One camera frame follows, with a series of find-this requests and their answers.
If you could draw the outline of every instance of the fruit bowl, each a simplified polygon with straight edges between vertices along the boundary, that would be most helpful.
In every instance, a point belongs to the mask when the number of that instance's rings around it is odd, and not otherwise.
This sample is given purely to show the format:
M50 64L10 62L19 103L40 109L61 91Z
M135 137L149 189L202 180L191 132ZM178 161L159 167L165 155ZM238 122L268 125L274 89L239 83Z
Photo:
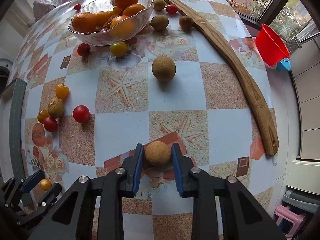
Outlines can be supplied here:
M126 41L146 26L152 14L154 0L139 0L138 3L142 4L146 9L119 22L107 31L79 33L72 27L73 17L68 26L68 30L82 42L93 46L105 46L111 45L116 41ZM113 0L95 0L81 8L79 12L94 13L98 11L112 11L114 6Z

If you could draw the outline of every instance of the red bucket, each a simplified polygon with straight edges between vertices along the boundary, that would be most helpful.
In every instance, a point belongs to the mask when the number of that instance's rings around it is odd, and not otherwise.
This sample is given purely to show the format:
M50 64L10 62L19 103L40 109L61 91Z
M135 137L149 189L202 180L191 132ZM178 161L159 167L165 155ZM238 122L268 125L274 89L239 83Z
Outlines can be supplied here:
M255 40L257 49L265 63L269 66L290 58L289 51L282 39L266 24L261 24L261 31Z

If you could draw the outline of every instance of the wooden stick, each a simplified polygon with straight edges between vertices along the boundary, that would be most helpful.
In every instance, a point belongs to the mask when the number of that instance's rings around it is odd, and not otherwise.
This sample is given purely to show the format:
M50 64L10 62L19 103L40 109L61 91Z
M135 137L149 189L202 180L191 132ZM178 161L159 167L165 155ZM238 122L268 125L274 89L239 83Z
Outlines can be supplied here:
M182 3L180 0L165 0L175 4L183 15L193 18L196 27L222 54L235 72L243 92L251 106L259 126L262 141L268 155L275 155L279 148L279 140L268 105L251 75L231 48L229 42L206 19L202 18L195 10Z

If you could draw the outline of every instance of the floor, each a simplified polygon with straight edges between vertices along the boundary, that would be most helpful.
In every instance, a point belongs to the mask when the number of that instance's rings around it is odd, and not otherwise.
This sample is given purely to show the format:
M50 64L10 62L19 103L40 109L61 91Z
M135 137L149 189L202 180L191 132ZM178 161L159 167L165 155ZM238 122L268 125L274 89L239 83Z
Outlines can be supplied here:
M279 138L276 179L268 208L268 213L273 215L286 191L290 162L295 160L300 152L300 119L297 98L289 72L268 69L267 73Z

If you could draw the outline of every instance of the table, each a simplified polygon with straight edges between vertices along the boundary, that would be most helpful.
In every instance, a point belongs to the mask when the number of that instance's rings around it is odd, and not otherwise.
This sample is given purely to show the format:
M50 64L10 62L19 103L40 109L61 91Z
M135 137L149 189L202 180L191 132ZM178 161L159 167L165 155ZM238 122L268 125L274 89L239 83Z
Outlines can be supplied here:
M184 154L213 176L234 175L264 208L274 184L277 156L267 158L253 114L231 68L197 30L181 30L180 15L169 17L163 32L146 27L116 60L108 47L92 47L78 56L81 43L68 31L73 6L94 0L70 0L28 31L8 82L27 82L21 116L22 159L26 175L42 169L65 192L82 175L106 175L121 165L137 143L178 142ZM205 17L229 41L262 91L275 120L268 77L252 37L226 0L181 0ZM153 11L150 19L165 11ZM167 55L175 61L175 78L166 84L152 75L152 61ZM65 84L59 131L45 132L46 142L32 141L39 110ZM79 124L73 109L86 105L90 120ZM32 191L37 202L44 194ZM123 199L125 239L190 239L193 200L176 190L172 166L143 171L134 199ZM97 200L93 231L97 230ZM218 208L219 234L222 234Z

